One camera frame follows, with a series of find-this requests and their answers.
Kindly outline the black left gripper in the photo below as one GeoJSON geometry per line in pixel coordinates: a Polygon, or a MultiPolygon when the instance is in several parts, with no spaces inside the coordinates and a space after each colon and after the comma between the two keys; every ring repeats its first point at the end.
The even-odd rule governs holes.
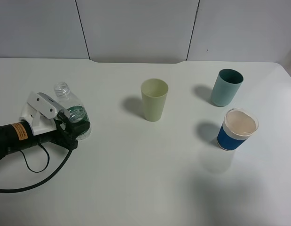
{"type": "Polygon", "coordinates": [[[53,133],[52,143],[66,148],[67,150],[75,150],[78,147],[78,141],[75,136],[86,133],[91,124],[89,121],[80,120],[79,122],[70,122],[69,120],[54,119],[56,130],[53,133]]]}

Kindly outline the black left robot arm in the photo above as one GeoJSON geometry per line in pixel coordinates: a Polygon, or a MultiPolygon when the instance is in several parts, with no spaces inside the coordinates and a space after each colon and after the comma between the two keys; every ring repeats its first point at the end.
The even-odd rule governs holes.
{"type": "Polygon", "coordinates": [[[77,137],[89,130],[90,122],[70,122],[69,119],[54,119],[56,130],[33,135],[26,121],[0,126],[0,160],[8,154],[51,142],[67,150],[78,147],[77,137]]]}

